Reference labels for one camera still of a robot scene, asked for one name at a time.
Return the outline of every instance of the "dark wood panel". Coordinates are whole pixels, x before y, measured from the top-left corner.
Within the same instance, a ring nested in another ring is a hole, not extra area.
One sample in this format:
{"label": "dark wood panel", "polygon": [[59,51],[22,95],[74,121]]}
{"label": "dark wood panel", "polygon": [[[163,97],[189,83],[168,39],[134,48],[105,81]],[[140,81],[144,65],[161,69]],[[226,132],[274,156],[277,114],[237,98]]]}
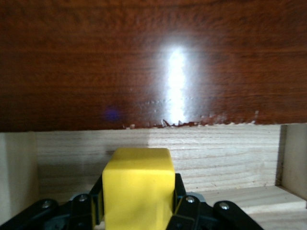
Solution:
{"label": "dark wood panel", "polygon": [[305,0],[0,2],[0,131],[307,122]]}

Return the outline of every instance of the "bolt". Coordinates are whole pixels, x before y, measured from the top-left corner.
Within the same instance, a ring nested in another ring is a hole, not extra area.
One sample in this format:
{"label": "bolt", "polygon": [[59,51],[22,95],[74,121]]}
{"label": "bolt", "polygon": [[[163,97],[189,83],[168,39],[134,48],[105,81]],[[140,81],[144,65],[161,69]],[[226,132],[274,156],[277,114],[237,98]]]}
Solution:
{"label": "bolt", "polygon": [[192,196],[187,196],[186,201],[188,201],[189,203],[194,203],[195,199]]}
{"label": "bolt", "polygon": [[224,210],[228,210],[229,209],[229,205],[226,204],[225,202],[220,203],[220,207],[221,207],[221,209],[224,209]]}
{"label": "bolt", "polygon": [[80,202],[83,202],[84,200],[87,200],[87,195],[81,195],[81,196],[79,197],[79,201],[80,201]]}
{"label": "bolt", "polygon": [[42,205],[42,208],[48,208],[50,207],[51,204],[52,202],[50,200],[45,200],[45,202]]}

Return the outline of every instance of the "plywood side panel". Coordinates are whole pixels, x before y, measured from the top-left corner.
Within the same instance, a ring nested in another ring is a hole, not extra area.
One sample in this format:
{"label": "plywood side panel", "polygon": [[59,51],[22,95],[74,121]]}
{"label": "plywood side panel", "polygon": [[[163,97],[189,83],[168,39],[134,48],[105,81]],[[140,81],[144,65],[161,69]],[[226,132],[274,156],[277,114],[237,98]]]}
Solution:
{"label": "plywood side panel", "polygon": [[276,186],[202,192],[212,206],[220,200],[239,205],[265,230],[307,229],[306,201]]}
{"label": "plywood side panel", "polygon": [[187,190],[275,184],[280,125],[37,133],[40,195],[89,190],[118,147],[168,148]]}
{"label": "plywood side panel", "polygon": [[289,125],[282,185],[307,200],[307,125]]}
{"label": "plywood side panel", "polygon": [[38,199],[35,133],[0,133],[0,224]]}

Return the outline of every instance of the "yellow block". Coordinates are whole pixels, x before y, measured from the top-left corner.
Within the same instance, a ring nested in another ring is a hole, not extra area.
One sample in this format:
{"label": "yellow block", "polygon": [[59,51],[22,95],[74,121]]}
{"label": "yellow block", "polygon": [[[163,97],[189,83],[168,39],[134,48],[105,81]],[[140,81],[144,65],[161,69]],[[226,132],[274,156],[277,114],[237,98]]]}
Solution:
{"label": "yellow block", "polygon": [[175,170],[168,149],[117,149],[102,173],[106,230],[165,230]]}

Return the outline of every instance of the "wooden board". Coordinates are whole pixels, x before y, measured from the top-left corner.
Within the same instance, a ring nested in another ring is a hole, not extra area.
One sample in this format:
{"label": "wooden board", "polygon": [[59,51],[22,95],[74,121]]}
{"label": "wooden board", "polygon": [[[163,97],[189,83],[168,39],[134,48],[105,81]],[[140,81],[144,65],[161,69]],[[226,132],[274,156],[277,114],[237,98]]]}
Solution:
{"label": "wooden board", "polygon": [[291,125],[283,162],[282,185],[307,200],[307,125]]}
{"label": "wooden board", "polygon": [[0,2],[0,131],[307,122],[305,0]]}
{"label": "wooden board", "polygon": [[202,194],[211,206],[220,200],[235,202],[265,230],[307,229],[306,201],[282,188],[266,186]]}
{"label": "wooden board", "polygon": [[168,148],[190,191],[275,185],[280,125],[37,133],[41,197],[88,191],[118,147]]}
{"label": "wooden board", "polygon": [[35,133],[0,133],[0,225],[39,199]]}

